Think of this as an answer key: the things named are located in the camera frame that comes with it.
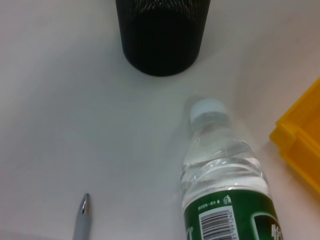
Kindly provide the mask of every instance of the white desk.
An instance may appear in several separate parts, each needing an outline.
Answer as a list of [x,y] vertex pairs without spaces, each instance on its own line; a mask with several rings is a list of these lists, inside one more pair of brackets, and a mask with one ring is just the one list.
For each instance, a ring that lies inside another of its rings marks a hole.
[[268,135],[320,76],[320,1],[212,1],[196,63],[167,78],[127,62],[114,2],[0,2],[0,238],[72,239],[90,192],[92,240],[184,240],[184,108],[200,95],[260,157],[285,239],[318,239],[320,197]]

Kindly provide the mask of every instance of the plastic water bottle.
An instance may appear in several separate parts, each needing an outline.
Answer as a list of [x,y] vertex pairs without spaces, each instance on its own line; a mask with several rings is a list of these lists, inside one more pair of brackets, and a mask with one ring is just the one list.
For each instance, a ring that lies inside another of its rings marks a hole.
[[222,103],[197,102],[183,161],[182,207],[188,240],[282,240],[268,182],[237,138]]

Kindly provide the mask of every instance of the silver pen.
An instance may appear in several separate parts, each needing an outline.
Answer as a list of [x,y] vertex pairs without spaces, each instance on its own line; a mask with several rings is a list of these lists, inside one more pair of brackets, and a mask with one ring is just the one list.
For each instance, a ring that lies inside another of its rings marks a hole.
[[88,240],[91,228],[91,201],[86,193],[81,201],[75,220],[73,240]]

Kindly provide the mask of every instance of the yellow tray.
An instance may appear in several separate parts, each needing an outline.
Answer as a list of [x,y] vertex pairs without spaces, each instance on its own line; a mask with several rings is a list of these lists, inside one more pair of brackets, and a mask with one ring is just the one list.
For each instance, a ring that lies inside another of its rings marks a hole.
[[320,193],[320,78],[276,122],[279,154]]

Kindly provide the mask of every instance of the barcode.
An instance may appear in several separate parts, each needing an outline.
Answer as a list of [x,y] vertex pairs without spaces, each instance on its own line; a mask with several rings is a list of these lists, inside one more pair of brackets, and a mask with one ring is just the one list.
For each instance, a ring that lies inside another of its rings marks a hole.
[[202,240],[238,240],[232,206],[222,206],[199,215]]

